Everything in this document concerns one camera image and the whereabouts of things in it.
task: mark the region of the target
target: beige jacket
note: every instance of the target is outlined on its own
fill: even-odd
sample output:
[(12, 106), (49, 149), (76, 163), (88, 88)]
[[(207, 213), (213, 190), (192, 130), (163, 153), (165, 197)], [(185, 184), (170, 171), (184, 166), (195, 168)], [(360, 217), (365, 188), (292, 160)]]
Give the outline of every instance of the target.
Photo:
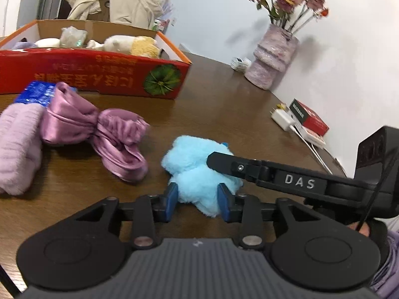
[[(72, 10), (68, 19), (85, 20), (99, 8), (98, 0), (67, 0)], [(109, 0), (109, 21), (150, 29), (162, 14), (162, 0)]]

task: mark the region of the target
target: red cardboard box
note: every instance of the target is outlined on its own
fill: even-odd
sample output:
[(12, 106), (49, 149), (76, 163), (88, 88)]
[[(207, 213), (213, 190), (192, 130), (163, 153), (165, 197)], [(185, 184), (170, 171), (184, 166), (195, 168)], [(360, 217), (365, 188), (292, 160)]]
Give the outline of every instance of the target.
[(322, 121), (322, 119), (309, 107), (299, 102), (297, 99), (290, 105), (290, 110), (302, 126), (314, 131), (320, 136), (324, 136), (329, 130), (329, 127)]
[[(149, 36), (169, 59), (151, 59), (89, 49), (38, 48), (7, 50), (30, 42), (59, 38), (64, 27), (87, 31), (86, 41), (103, 43), (112, 35)], [(64, 81), (81, 90), (175, 99), (190, 60), (162, 33), (102, 21), (36, 20), (0, 41), (0, 93), (20, 93), (31, 81)]]

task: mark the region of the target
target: vase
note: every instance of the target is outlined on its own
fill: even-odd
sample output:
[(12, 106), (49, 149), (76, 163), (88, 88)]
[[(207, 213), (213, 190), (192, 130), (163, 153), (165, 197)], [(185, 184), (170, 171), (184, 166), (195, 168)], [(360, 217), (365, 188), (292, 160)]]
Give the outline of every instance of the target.
[(253, 52), (255, 61), (245, 77), (261, 89), (270, 89), (277, 74), (286, 70), (298, 42), (287, 30), (271, 24)]

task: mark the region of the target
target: pink satin bow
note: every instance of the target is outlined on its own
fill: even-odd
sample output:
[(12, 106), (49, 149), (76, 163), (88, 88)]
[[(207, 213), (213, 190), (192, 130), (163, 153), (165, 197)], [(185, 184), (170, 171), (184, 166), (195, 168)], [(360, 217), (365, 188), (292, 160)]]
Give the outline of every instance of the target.
[(137, 143), (147, 124), (139, 115), (123, 109), (99, 110), (64, 82), (57, 83), (54, 97), (40, 126), (50, 145), (77, 144), (88, 140), (104, 166), (124, 181), (144, 178), (148, 164)]

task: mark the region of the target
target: green plant graphic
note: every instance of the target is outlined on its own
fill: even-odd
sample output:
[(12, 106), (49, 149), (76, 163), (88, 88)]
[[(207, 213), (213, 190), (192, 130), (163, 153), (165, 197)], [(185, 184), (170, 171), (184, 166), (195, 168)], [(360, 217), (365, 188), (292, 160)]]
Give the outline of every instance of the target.
[(158, 65), (146, 77), (144, 89), (151, 95), (166, 95), (180, 83), (180, 70), (172, 65)]

